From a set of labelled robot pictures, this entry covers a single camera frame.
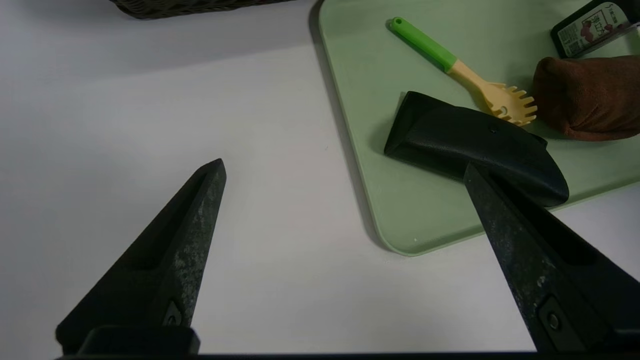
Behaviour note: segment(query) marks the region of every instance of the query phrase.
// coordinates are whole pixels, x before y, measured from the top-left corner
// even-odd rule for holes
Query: green handle
[[[432,38],[428,37],[425,33],[421,32],[401,17],[395,17],[391,20],[391,30],[395,31],[415,47],[434,58],[442,65],[444,72],[449,72],[453,67],[453,64],[458,61],[458,58],[447,49],[433,41]]]

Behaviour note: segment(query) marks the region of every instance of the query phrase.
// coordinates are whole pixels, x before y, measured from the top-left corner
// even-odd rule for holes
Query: pasta server
[[[533,105],[533,97],[525,97],[525,90],[518,91],[515,86],[507,88],[505,84],[485,81],[455,55],[401,17],[391,20],[390,27],[442,65],[445,73],[461,79],[460,82],[469,92],[480,92],[493,116],[518,126],[528,125],[536,119],[538,107]]]

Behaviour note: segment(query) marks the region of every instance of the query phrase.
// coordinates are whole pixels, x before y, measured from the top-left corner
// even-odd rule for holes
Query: bottle label
[[[609,36],[625,31],[629,25],[627,14],[617,4],[608,1],[560,30],[558,36],[566,55],[571,58]]]

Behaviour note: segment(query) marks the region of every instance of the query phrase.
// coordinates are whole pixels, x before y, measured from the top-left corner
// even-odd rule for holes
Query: brown oven mitt
[[[544,58],[532,95],[538,118],[570,138],[598,142],[640,134],[640,56]]]

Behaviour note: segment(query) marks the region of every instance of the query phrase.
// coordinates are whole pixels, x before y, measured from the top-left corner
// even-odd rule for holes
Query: bottle
[[[640,0],[593,0],[551,31],[561,58],[579,58],[640,26]]]

